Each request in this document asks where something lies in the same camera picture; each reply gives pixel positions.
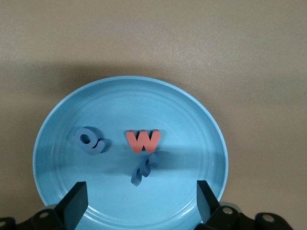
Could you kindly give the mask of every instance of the plate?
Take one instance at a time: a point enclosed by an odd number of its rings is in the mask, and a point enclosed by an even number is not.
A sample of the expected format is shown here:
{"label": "plate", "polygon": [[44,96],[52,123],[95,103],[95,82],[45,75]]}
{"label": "plate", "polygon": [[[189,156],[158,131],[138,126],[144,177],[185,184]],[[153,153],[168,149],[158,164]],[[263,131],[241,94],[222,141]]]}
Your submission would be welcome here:
{"label": "plate", "polygon": [[[84,127],[107,143],[102,153],[76,144]],[[132,150],[130,130],[161,134],[153,153],[159,164],[138,186],[132,173],[152,153]],[[33,169],[45,205],[87,182],[89,206],[78,230],[192,230],[201,222],[196,181],[207,180],[220,200],[228,156],[216,121],[190,94],[161,80],[120,76],[77,89],[51,111],[35,142]]]}

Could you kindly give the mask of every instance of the beige table surface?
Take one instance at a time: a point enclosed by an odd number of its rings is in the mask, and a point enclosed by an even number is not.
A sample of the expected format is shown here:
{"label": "beige table surface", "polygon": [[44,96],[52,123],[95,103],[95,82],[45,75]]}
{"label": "beige table surface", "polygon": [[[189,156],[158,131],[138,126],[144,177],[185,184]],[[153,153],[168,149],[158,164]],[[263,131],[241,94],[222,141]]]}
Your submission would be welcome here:
{"label": "beige table surface", "polygon": [[142,75],[195,96],[229,151],[222,200],[307,228],[307,1],[0,2],[0,216],[43,203],[35,138],[97,79]]}

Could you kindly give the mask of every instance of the letter w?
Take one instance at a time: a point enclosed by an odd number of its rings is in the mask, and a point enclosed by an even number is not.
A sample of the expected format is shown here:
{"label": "letter w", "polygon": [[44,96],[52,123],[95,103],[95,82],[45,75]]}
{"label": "letter w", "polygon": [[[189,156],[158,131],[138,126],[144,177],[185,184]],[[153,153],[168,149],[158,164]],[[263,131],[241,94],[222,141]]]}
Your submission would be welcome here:
{"label": "letter w", "polygon": [[139,136],[136,138],[136,135],[133,130],[129,130],[126,134],[126,138],[135,153],[140,153],[143,149],[149,153],[153,153],[157,148],[161,133],[159,130],[153,130],[151,138],[146,130],[139,131]]}

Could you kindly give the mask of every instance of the red letter w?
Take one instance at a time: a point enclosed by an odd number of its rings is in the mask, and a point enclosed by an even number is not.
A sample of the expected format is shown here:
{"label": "red letter w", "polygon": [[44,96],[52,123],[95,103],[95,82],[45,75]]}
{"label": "red letter w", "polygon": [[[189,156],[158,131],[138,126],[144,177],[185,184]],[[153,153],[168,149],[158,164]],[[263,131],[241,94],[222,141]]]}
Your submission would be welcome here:
{"label": "red letter w", "polygon": [[126,134],[127,140],[135,153],[140,153],[145,147],[146,151],[153,153],[157,148],[161,133],[159,130],[153,130],[152,136],[149,138],[149,135],[146,130],[139,131],[138,139],[133,130],[129,130]]}

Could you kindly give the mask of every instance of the blue plate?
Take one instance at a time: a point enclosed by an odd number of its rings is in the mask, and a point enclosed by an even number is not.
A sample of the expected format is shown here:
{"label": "blue plate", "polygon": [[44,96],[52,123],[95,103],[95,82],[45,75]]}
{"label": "blue plate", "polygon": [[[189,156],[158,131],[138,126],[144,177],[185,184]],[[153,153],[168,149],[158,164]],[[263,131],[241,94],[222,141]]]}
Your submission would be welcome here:
{"label": "blue plate", "polygon": [[[73,141],[94,127],[110,142],[86,154]],[[161,132],[159,166],[133,185],[131,175],[149,153],[136,154],[127,130]],[[207,180],[221,198],[228,173],[223,135],[211,114],[178,87],[138,76],[87,84],[64,98],[44,121],[33,156],[34,177],[45,205],[58,203],[86,181],[89,207],[78,230],[192,230],[201,222],[196,181]]]}

